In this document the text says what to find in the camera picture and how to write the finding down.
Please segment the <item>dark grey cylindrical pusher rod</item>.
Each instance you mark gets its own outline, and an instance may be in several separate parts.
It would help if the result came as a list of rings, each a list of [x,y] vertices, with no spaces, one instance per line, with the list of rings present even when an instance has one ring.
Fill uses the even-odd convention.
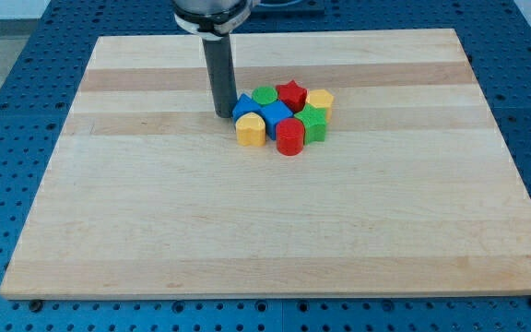
[[[238,97],[230,35],[214,41],[203,40],[203,48],[215,113],[220,118],[231,118]]]

